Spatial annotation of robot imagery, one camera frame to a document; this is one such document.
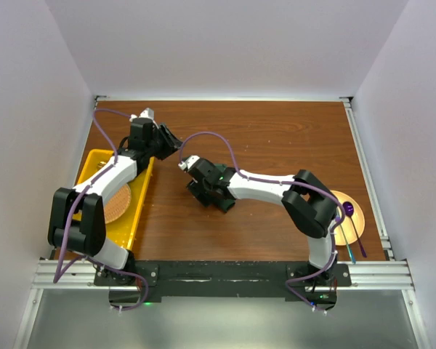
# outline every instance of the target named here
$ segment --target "wall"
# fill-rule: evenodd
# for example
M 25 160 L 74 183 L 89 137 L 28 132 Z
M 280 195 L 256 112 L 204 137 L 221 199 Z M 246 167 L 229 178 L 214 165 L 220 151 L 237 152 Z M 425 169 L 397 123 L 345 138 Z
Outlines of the wall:
M 70 185 L 91 94 L 43 1 L 0 1 L 0 349 L 11 348 L 52 194 Z
M 406 0 L 47 0 L 93 93 L 337 99 Z
M 410 1 L 353 108 L 395 254 L 436 348 L 436 1 Z

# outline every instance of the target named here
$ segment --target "yellow bin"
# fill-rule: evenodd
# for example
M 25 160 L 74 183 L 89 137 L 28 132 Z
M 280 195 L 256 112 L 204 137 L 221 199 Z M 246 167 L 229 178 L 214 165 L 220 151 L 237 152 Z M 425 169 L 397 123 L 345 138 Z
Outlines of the yellow bin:
M 95 172 L 99 170 L 97 166 L 101 161 L 108 162 L 113 151 L 102 149 L 93 149 L 87 156 L 86 163 L 82 169 L 81 175 L 78 178 L 78 184 L 88 180 Z M 115 242 L 115 244 L 132 250 L 134 238 L 136 236 L 137 224 L 139 223 L 140 212 L 144 206 L 147 187 L 152 176 L 154 158 L 150 158 L 148 168 L 137 176 L 134 180 L 128 183 L 131 188 L 131 204 L 121 217 L 106 225 L 107 237 Z

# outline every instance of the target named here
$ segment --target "wooden tabletop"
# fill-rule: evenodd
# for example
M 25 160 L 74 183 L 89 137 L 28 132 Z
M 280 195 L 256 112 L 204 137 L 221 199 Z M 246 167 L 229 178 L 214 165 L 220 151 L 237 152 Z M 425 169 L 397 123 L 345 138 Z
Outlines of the wooden tabletop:
M 180 139 L 200 131 L 226 137 L 241 169 L 265 175 L 312 171 L 330 190 L 353 197 L 366 219 L 362 242 L 369 260 L 384 260 L 371 204 L 342 103 L 237 101 L 100 102 L 99 108 L 135 113 L 149 107 Z M 121 116 L 100 112 L 101 126 L 117 145 L 129 134 Z M 109 146 L 92 125 L 81 165 L 91 149 Z M 184 156 L 199 155 L 232 166 L 221 140 L 191 140 Z M 150 260 L 307 260 L 307 239 L 286 210 L 265 202 L 237 201 L 227 214 L 204 208 L 186 189 L 190 177 L 178 167 L 178 153 L 156 161 L 133 252 Z M 352 245 L 363 260 L 358 244 Z M 345 247 L 339 259 L 349 260 Z

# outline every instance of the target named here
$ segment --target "wooden table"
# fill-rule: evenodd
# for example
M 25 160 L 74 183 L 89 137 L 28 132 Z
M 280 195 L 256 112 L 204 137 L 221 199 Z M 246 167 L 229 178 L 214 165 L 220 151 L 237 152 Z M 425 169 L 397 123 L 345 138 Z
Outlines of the wooden table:
M 136 113 L 149 107 L 180 139 L 200 131 L 226 137 L 241 169 L 266 175 L 312 171 L 331 190 L 353 197 L 362 207 L 362 236 L 369 260 L 384 260 L 371 204 L 342 103 L 319 102 L 100 102 L 99 108 Z M 121 116 L 98 113 L 97 119 L 117 145 L 129 134 Z M 84 157 L 108 144 L 92 125 Z M 221 140 L 191 140 L 184 156 L 199 155 L 232 166 Z M 286 210 L 265 202 L 242 200 L 227 214 L 202 207 L 186 189 L 190 177 L 178 167 L 178 153 L 156 161 L 133 252 L 137 259 L 158 260 L 307 260 L 307 239 Z M 358 244 L 352 245 L 363 260 Z M 339 247 L 340 260 L 349 260 Z

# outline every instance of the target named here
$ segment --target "wire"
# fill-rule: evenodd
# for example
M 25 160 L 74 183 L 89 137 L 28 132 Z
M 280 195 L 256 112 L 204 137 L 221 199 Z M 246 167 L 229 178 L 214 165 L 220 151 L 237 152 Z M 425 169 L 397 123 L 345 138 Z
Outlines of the wire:
M 251 176 L 247 176 L 244 173 L 241 172 L 241 170 L 239 169 L 238 166 L 238 162 L 236 161 L 235 158 L 235 154 L 233 151 L 233 148 L 231 147 L 231 144 L 226 140 L 226 138 L 224 138 L 223 136 L 217 134 L 216 132 L 209 132 L 209 131 L 204 131 L 204 132 L 197 132 L 189 137 L 187 137 L 185 139 L 185 141 L 181 144 L 181 148 L 179 148 L 179 162 L 182 162 L 182 152 L 184 150 L 184 147 L 186 145 L 187 142 L 189 142 L 191 139 L 193 139 L 194 137 L 200 136 L 200 135 L 211 135 L 211 136 L 215 136 L 218 137 L 219 139 L 221 139 L 225 145 L 227 146 L 227 149 L 230 151 L 230 155 L 231 155 L 231 159 L 233 161 L 233 165 L 234 168 L 236 170 L 236 173 L 238 173 L 238 175 L 240 175 L 242 178 L 245 178 L 247 180 L 253 180 L 255 182 L 263 182 L 263 183 L 270 183 L 270 184 L 279 184 L 279 185 L 298 185 L 299 187 L 303 187 L 306 189 L 310 189 L 315 191 L 316 193 L 319 193 L 329 199 L 331 199 L 341 210 L 341 219 L 335 219 L 335 223 L 333 224 L 333 226 L 331 227 L 330 230 L 330 236 L 331 236 L 331 255 L 328 259 L 328 262 L 318 271 L 307 275 L 307 276 L 301 276 L 299 278 L 291 278 L 289 280 L 286 280 L 285 285 L 287 287 L 287 289 L 292 292 L 293 294 L 295 294 L 299 299 L 301 299 L 304 303 L 308 304 L 310 307 L 312 307 L 313 310 L 323 310 L 319 307 L 317 307 L 316 305 L 312 304 L 307 298 L 305 298 L 304 296 L 302 296 L 300 293 L 298 293 L 298 291 L 296 291 L 291 284 L 295 283 L 295 282 L 301 282 L 301 281 L 306 281 L 306 280 L 310 280 L 311 278 L 314 278 L 318 275 L 320 275 L 321 273 L 327 271 L 331 265 L 334 262 L 334 259 L 336 258 L 336 242 L 334 240 L 334 230 L 336 229 L 337 226 L 339 226 L 345 219 L 346 217 L 346 212 L 344 210 L 344 207 L 342 206 L 342 204 L 339 202 L 339 200 L 337 199 L 337 197 L 335 197 L 333 194 L 328 193 L 327 191 L 324 191 L 318 187 L 315 187 L 313 185 L 307 184 L 307 183 L 303 183 L 303 182 L 296 182 L 296 181 L 288 181 L 288 180 L 283 180 L 283 181 L 277 181 L 277 180 L 267 180 L 264 178 L 258 178 L 258 177 L 251 177 Z
M 101 178 L 105 173 L 107 173 L 110 169 L 112 169 L 116 163 L 118 162 L 118 152 L 116 151 L 115 145 L 113 144 L 112 140 L 108 137 L 108 135 L 105 133 L 105 131 L 103 130 L 103 128 L 100 126 L 100 124 L 97 121 L 97 118 L 95 118 L 95 114 L 99 111 L 105 111 L 108 113 L 114 113 L 120 116 L 125 116 L 128 119 L 131 118 L 131 116 L 129 114 L 125 114 L 122 113 L 120 111 L 113 111 L 111 109 L 107 109 L 107 108 L 99 108 L 99 109 L 94 109 L 94 113 L 92 114 L 92 120 L 94 122 L 94 125 L 99 129 L 100 133 L 102 134 L 102 136 L 108 141 L 108 144 L 110 145 L 110 147 L 113 149 L 113 156 L 114 156 L 114 161 L 113 164 L 111 164 L 110 166 L 105 167 L 102 171 L 100 171 L 100 173 L 97 174 L 97 176 L 95 176 L 94 178 L 92 178 L 90 184 L 88 184 L 86 187 L 84 187 L 84 189 L 77 195 L 76 199 L 74 200 L 73 204 L 71 205 L 71 208 L 69 210 L 68 216 L 66 217 L 66 222 L 65 222 L 65 230 L 63 232 L 63 239 L 62 239 L 62 243 L 61 243 L 61 247 L 60 247 L 60 256 L 58 257 L 58 263 L 57 263 L 57 270 L 55 271 L 55 275 L 53 278 L 53 283 L 56 284 L 62 277 L 62 275 L 69 269 L 70 266 L 72 266 L 74 264 L 74 262 L 84 258 L 84 256 L 79 255 L 76 258 L 73 258 L 63 269 L 62 269 L 62 264 L 63 264 L 63 260 L 65 258 L 65 254 L 66 254 L 66 248 L 68 246 L 68 238 L 69 238 L 69 230 L 71 227 L 71 223 L 73 220 L 73 215 L 76 211 L 76 208 L 79 204 L 79 202 L 81 202 L 82 198 L 84 197 L 84 195 L 87 193 L 87 191 L 94 185 L 94 183 Z M 97 261 L 93 260 L 92 258 L 87 258 L 90 262 L 92 262 L 95 265 L 101 265 L 100 263 L 98 263 Z M 119 310 L 131 310 L 131 309 L 135 309 L 137 308 L 139 305 L 141 305 L 145 299 L 147 298 L 148 295 L 148 283 L 147 281 L 139 274 L 136 273 L 130 273 L 127 271 L 123 271 L 123 270 L 118 270 L 112 267 L 109 267 L 107 265 L 104 265 L 105 269 L 108 269 L 114 273 L 118 273 L 121 275 L 125 275 L 125 276 L 133 276 L 135 278 L 137 278 L 138 280 L 140 280 L 145 287 L 145 292 L 144 295 L 142 296 L 142 298 L 140 297 L 140 300 L 135 304 L 135 305 L 131 305 L 129 307 L 122 307 L 122 306 L 118 306 L 118 305 L 114 305 L 113 307 Z

